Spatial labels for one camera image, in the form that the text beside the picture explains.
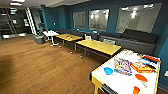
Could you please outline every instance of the gray sofa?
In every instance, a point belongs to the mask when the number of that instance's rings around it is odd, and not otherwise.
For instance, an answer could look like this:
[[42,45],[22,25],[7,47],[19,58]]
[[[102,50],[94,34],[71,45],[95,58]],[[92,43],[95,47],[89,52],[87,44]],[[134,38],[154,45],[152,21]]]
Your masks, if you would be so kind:
[[61,28],[58,29],[58,33],[59,33],[59,34],[72,34],[72,35],[76,35],[76,36],[83,37],[83,39],[84,39],[84,35],[86,34],[86,35],[88,35],[88,36],[91,36],[92,39],[98,40],[98,34],[80,32],[80,31],[69,30],[69,29],[61,29]]
[[100,33],[99,41],[104,39],[115,41],[115,45],[121,46],[122,49],[153,55],[158,36],[152,33],[126,29],[123,34]]

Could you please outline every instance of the coffee table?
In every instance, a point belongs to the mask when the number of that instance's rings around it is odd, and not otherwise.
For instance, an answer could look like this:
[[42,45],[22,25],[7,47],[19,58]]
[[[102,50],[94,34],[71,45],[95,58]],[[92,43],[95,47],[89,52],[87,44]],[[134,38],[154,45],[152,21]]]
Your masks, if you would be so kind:
[[84,54],[86,54],[86,47],[100,51],[102,53],[105,53],[111,56],[121,48],[120,46],[104,43],[97,40],[82,40],[82,41],[78,41],[77,43],[85,46]]
[[75,44],[75,47],[74,47],[75,51],[76,51],[76,41],[79,40],[79,39],[82,39],[82,37],[71,35],[71,34],[61,34],[61,35],[56,35],[56,37],[63,40],[63,45],[64,45],[65,40],[66,41],[73,41],[74,44]]

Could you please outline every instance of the glass window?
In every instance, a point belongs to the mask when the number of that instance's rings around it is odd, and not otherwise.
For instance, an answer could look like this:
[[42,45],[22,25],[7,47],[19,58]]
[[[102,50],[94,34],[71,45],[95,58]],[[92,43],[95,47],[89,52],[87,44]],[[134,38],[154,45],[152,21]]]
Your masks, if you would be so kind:
[[74,28],[85,28],[85,12],[73,13]]
[[160,7],[161,3],[120,8],[116,32],[132,29],[151,33]]
[[89,11],[89,29],[106,31],[109,9]]

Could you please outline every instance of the colorful object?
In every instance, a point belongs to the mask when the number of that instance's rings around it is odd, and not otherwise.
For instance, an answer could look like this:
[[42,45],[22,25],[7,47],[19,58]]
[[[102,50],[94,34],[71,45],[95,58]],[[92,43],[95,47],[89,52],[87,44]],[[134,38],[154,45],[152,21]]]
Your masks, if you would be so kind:
[[143,75],[135,74],[135,77],[143,83],[145,88],[147,88],[145,83],[148,82],[148,80]]
[[155,58],[155,57],[152,57],[152,56],[149,56],[149,55],[145,55],[143,57],[143,59],[149,60],[149,61],[151,61],[151,62],[153,62],[155,64],[157,64],[157,62],[160,61],[158,58]]
[[104,71],[105,71],[105,73],[106,73],[107,75],[110,75],[110,74],[113,73],[113,70],[112,70],[111,68],[109,68],[109,67],[104,68]]
[[140,92],[140,89],[136,86],[134,86],[134,89],[133,89],[133,94],[139,94]]
[[146,59],[139,59],[139,62],[143,62],[144,64],[150,64],[151,62],[149,60]]
[[130,68],[130,63],[128,60],[115,57],[115,69],[114,71],[117,73],[125,74],[125,75],[132,75],[132,71]]
[[154,69],[150,68],[143,62],[130,62],[131,67],[139,73],[152,73]]

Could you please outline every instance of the tabletop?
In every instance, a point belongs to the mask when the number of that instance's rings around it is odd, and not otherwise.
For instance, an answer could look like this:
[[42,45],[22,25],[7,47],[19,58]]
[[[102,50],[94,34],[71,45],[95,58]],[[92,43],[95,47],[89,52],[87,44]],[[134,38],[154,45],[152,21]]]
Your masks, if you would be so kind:
[[[124,51],[119,53],[117,57],[129,60],[129,62],[138,62],[138,59],[140,59],[140,57],[137,56],[137,53],[125,54]],[[134,86],[140,89],[139,94],[156,94],[160,63],[153,64],[156,67],[156,72],[153,73],[138,73],[136,70],[131,68],[131,76],[117,72],[114,72],[112,75],[106,75],[104,68],[109,67],[114,70],[114,62],[115,57],[95,69],[92,72],[92,76],[102,84],[108,85],[118,94],[133,94]],[[147,87],[144,87],[143,83],[135,77],[135,74],[141,74],[148,80],[148,82],[145,83]]]
[[46,36],[59,35],[58,33],[54,32],[54,31],[44,31],[43,33],[44,33]]
[[96,40],[82,40],[78,41],[77,43],[109,55],[113,55],[116,51],[118,51],[121,48],[117,45],[112,45]]
[[67,40],[67,41],[75,41],[75,40],[82,39],[82,37],[71,35],[71,34],[61,34],[61,35],[56,35],[56,37]]

